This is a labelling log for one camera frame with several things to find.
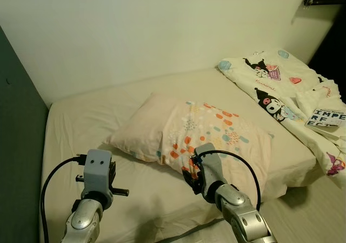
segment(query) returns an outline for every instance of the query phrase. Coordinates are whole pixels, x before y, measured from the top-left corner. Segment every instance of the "white wall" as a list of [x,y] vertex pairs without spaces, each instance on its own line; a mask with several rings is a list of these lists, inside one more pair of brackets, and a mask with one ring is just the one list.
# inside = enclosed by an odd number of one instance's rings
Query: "white wall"
[[0,25],[50,104],[271,47],[307,62],[338,6],[307,17],[301,1],[0,0]]

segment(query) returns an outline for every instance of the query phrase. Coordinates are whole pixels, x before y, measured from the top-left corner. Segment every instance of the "dark gray wall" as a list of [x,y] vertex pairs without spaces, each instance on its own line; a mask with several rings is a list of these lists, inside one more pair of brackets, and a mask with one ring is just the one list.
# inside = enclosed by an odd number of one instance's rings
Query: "dark gray wall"
[[38,242],[47,115],[0,27],[0,242]]

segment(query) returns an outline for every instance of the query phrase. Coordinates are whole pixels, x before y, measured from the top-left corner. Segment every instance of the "cartoon print duvet cover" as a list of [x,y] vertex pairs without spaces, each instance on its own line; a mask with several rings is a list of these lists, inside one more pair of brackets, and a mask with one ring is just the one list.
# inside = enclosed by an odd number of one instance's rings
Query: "cartoon print duvet cover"
[[338,139],[305,126],[317,107],[346,110],[337,85],[284,50],[225,58],[219,70],[311,149],[322,170],[346,188],[346,132]]

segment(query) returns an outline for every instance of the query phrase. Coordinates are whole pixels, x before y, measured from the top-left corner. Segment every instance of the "pillow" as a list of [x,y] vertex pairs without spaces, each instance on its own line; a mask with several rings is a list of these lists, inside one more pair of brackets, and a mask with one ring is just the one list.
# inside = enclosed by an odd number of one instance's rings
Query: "pillow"
[[[134,116],[106,143],[147,162],[169,165],[196,177],[197,166],[190,156],[195,147],[211,142],[216,149],[235,153],[252,166],[261,191],[268,176],[271,137],[234,111],[221,110],[207,103],[181,101],[152,94]],[[247,193],[256,204],[256,187],[247,167],[229,155],[220,155],[223,175]]]

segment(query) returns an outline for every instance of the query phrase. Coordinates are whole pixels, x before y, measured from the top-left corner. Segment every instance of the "fitted sheet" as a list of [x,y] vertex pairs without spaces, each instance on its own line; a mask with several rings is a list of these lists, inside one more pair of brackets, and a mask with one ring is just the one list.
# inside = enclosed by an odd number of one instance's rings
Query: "fitted sheet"
[[[114,187],[130,189],[115,196],[104,212],[98,242],[156,242],[181,235],[221,214],[201,195],[194,195],[182,176],[168,166],[145,163],[102,143],[152,93],[166,93],[211,103],[241,114],[273,137],[272,159],[262,200],[277,198],[287,187],[305,186],[322,175],[311,151],[271,118],[246,93],[216,69],[156,77],[105,88],[55,102],[50,109],[43,158],[43,181],[61,161],[91,148],[112,151]],[[51,242],[59,242],[82,183],[83,168],[72,163],[59,170],[46,192]]]

